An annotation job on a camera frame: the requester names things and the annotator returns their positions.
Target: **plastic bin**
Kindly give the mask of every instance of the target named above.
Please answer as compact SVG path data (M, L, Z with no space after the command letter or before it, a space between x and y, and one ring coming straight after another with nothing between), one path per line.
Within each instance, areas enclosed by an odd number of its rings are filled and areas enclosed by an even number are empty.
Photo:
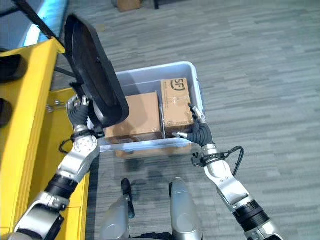
M116 73L126 96L157 91L162 108L161 80L186 78L191 103L204 112L202 95L195 66L188 61L121 71ZM100 151L120 150L125 152L168 147L186 147L190 142L182 138L166 138L122 144L110 144L105 138L99 140Z

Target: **cardboard box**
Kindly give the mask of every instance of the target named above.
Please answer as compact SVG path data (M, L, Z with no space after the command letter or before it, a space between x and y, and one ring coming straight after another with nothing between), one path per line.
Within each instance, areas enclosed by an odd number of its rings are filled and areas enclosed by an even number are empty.
M186 78L168 79L161 82L164 131L166 138L174 132L190 132L194 123Z
M140 0L117 0L117 6L120 12L139 9L141 6Z
M162 139L157 92L127 96L128 118L104 130L112 144Z
M151 158L159 156L177 156L177 155L191 155L192 144L188 144L184 147L165 147L158 149L148 149L140 151L115 151L115 155L122 159L140 159L140 158Z

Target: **cable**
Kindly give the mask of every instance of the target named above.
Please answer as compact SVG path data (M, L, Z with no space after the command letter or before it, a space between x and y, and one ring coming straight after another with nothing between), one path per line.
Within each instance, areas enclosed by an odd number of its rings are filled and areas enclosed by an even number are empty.
M71 138L62 141L62 143L61 143L60 146L59 146L59 152L60 152L60 153L68 154L68 152L63 149L63 146L64 146L67 142L69 142L69 141L71 141Z
M239 151L239 150L240 150L240 153L239 153L238 161L236 162L235 168L234 168L233 173L232 173L233 176L237 175L237 172L239 170L239 167L240 167L240 164L242 162L242 159L244 158L245 150L244 150L244 148L242 146L236 146L236 147L232 148L230 151L224 152L226 154L226 156L224 157L223 160L227 159L231 154L233 154L233 153L235 153L236 151Z

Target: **yellow shelf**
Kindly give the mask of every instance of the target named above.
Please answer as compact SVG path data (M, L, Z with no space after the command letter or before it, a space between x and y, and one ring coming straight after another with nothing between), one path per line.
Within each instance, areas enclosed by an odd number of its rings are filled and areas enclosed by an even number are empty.
M64 51L53 38L0 54L20 54L28 62L22 79L0 84L0 97L13 106L10 123L0 128L1 236L14 230L28 204L45 189L64 157L59 144L73 133L65 108L46 111L47 103L66 102L74 95L71 88L49 94L57 55ZM57 239L85 239L88 189L89 174L62 213L65 221Z

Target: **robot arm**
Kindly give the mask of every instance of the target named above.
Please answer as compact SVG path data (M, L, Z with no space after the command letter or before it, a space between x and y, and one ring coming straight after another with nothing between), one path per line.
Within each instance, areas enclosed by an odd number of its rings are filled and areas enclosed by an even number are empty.
M178 132L173 135L201 146L201 153L193 154L193 165L204 167L206 176L215 184L218 194L243 228L248 240L284 240L263 208L235 178L244 154L243 148L238 146L229 152L219 152L205 116L196 106L191 104L189 106L199 124L199 129L193 133ZM232 173L225 159L237 150L241 152L235 171Z
M100 154L97 138L87 127L88 106L86 96L82 101L77 96L68 101L68 117L74 130L71 136L73 148L62 160L46 189L21 217L10 240L53 240L59 233L64 221L60 211L67 208L78 183Z

